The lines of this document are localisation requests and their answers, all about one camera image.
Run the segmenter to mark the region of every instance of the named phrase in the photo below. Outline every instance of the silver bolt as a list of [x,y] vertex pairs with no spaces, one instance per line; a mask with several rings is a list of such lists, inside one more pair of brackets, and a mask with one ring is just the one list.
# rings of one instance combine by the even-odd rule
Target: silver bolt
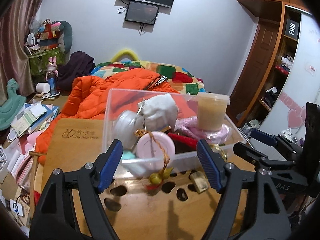
[[59,175],[60,172],[61,172],[60,169],[55,169],[52,173],[53,173],[54,175]]
[[232,170],[235,168],[235,165],[233,163],[227,163],[226,164],[226,168],[229,169],[229,170]]
[[266,169],[259,169],[260,174],[266,175],[268,172]]
[[87,170],[91,170],[93,167],[93,163],[86,163],[84,166]]

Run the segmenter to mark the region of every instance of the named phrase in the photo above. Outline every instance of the pink satin curtain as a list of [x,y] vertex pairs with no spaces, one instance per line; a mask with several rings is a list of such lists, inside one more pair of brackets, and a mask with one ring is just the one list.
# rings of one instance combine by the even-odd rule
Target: pink satin curtain
[[15,0],[0,22],[0,105],[7,99],[7,81],[14,78],[19,93],[34,92],[29,60],[24,52],[24,37],[42,0]]

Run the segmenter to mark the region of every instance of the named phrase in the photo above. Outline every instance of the pink bunny toy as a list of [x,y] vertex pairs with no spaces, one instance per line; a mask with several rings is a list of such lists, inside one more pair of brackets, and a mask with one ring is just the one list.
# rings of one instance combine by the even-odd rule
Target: pink bunny toy
[[57,70],[57,57],[52,57],[49,58],[49,63],[47,65],[47,73],[45,75],[45,80],[48,81],[48,73],[53,72],[56,74],[56,77],[58,77],[58,70]]

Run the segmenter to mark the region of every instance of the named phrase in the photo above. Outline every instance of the clear plastic box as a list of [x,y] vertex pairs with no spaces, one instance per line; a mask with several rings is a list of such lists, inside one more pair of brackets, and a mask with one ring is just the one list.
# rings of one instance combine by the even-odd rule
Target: clear plastic box
[[[115,121],[125,110],[138,112],[138,103],[143,99],[167,94],[165,92],[145,91],[145,90],[126,90],[111,89],[108,94],[107,108],[105,112],[102,152],[106,152],[112,141],[115,139],[113,132]],[[188,94],[170,93],[178,106],[178,119],[188,118],[197,115],[198,97]],[[228,155],[233,154],[232,148],[235,143],[246,143],[238,128],[225,115],[224,124],[231,128],[231,136],[221,148]],[[174,167],[173,172],[187,171],[201,166],[196,152],[180,153],[171,157],[168,167]],[[115,178],[141,178],[147,177],[153,172],[158,172],[163,167],[163,159],[133,159],[121,160],[116,170]]]

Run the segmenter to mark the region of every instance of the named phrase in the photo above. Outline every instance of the orange puffer jacket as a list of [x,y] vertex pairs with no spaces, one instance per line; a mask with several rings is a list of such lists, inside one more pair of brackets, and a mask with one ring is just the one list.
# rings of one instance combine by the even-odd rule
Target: orange puffer jacket
[[[117,73],[107,80],[96,76],[76,78],[61,113],[51,122],[47,130],[37,137],[36,152],[44,154],[47,152],[54,127],[61,118],[104,119],[108,92],[111,88],[145,90],[159,77],[159,73],[137,68]],[[179,93],[168,82],[163,82],[148,90]],[[44,162],[45,156],[39,157],[39,163],[44,164]]]

